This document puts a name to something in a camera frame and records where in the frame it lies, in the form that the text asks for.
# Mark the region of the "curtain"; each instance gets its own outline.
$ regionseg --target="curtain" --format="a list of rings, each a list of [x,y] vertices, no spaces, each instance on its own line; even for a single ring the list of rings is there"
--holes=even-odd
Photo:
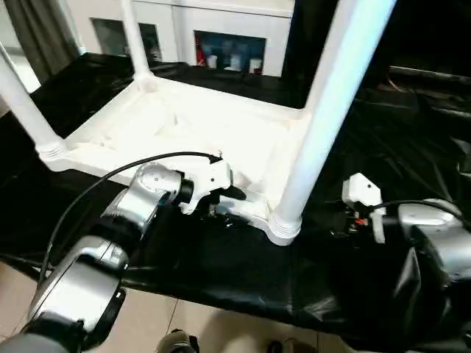
[[[41,84],[79,56],[57,0],[4,1],[16,36]]]
[[[305,80],[309,89],[337,3],[338,0],[295,1],[283,65],[283,78]]]

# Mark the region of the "glass cabinet door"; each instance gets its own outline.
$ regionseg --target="glass cabinet door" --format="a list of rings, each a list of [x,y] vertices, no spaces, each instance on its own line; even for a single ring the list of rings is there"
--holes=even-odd
[[[128,54],[120,2],[117,0],[67,0],[71,19],[87,51]],[[171,6],[134,1],[149,61],[178,61]]]
[[[118,56],[127,56],[129,54],[122,21],[103,18],[92,18],[91,21],[103,54]],[[160,50],[155,25],[139,23],[139,29],[141,30],[147,60],[162,61],[162,51]]]

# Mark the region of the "black cable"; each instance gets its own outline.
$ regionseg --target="black cable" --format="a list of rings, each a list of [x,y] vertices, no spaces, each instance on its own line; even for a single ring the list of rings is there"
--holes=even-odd
[[[114,171],[111,171],[110,173],[102,176],[100,179],[94,182],[91,186],[85,189],[85,191],[83,191],[80,195],[78,195],[78,197],[76,197],[75,200],[73,200],[72,203],[70,203],[70,205],[65,209],[64,213],[60,216],[59,221],[57,222],[54,230],[52,231],[51,237],[49,238],[49,242],[46,249],[46,254],[44,255],[43,265],[41,266],[41,271],[39,275],[38,288],[44,282],[44,279],[46,278],[46,271],[49,266],[49,258],[51,257],[52,245],[54,244],[54,240],[57,237],[59,228],[64,222],[65,217],[70,213],[72,208],[74,208],[74,206],[80,202],[80,200],[82,200],[90,191],[92,191],[98,185],[102,184],[105,180],[108,180],[109,178],[114,177],[116,174],[119,174],[122,171],[125,171],[127,169],[136,167],[138,165],[141,165],[147,162],[151,162],[153,160],[162,160],[163,158],[178,157],[178,156],[205,157],[210,160],[210,163],[214,163],[214,162],[218,162],[222,160],[221,157],[213,156],[212,154],[202,153],[202,152],[190,152],[190,151],[172,152],[172,153],[159,154],[158,156],[143,158],[142,160],[136,160],[135,162],[123,165],[122,167],[117,168]]]
[[[387,201],[382,204],[376,204],[375,206],[368,207],[368,212],[372,212],[379,208],[385,208],[389,206],[399,206],[401,204],[423,204],[425,206],[433,207],[443,212],[451,214],[453,217],[458,219],[466,229],[471,230],[471,222],[463,217],[463,215],[455,210],[451,210],[449,207],[446,207],[438,202],[426,201],[426,200],[397,200],[397,201]]]

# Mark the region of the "black plastic sheet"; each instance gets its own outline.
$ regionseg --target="black plastic sheet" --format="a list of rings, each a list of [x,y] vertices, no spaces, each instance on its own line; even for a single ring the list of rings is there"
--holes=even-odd
[[[274,77],[184,64],[158,75],[290,107],[305,97]],[[130,83],[128,60],[86,54],[33,96],[62,136],[74,131]],[[412,93],[363,90],[344,122],[289,247],[243,224],[162,210],[132,258],[130,287],[339,334],[356,349],[467,349],[467,283],[440,290],[423,256],[392,229],[387,246],[358,246],[341,236],[342,182],[361,172],[384,200],[440,198],[471,218],[469,121],[440,113]],[[9,146],[15,146],[15,153]],[[0,119],[1,253],[41,260],[52,228],[94,179],[53,173],[38,161],[11,115]],[[108,182],[73,211],[53,251],[57,263],[122,186]]]

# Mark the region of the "tiled floor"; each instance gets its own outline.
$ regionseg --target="tiled floor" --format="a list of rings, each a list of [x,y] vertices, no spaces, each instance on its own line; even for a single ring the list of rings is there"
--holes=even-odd
[[[32,280],[0,263],[0,340],[22,328],[34,291]],[[197,336],[202,353],[264,353],[270,341],[286,338],[309,343],[321,353],[348,352],[336,336],[137,290],[127,292],[110,337],[91,352],[153,353],[175,328]]]

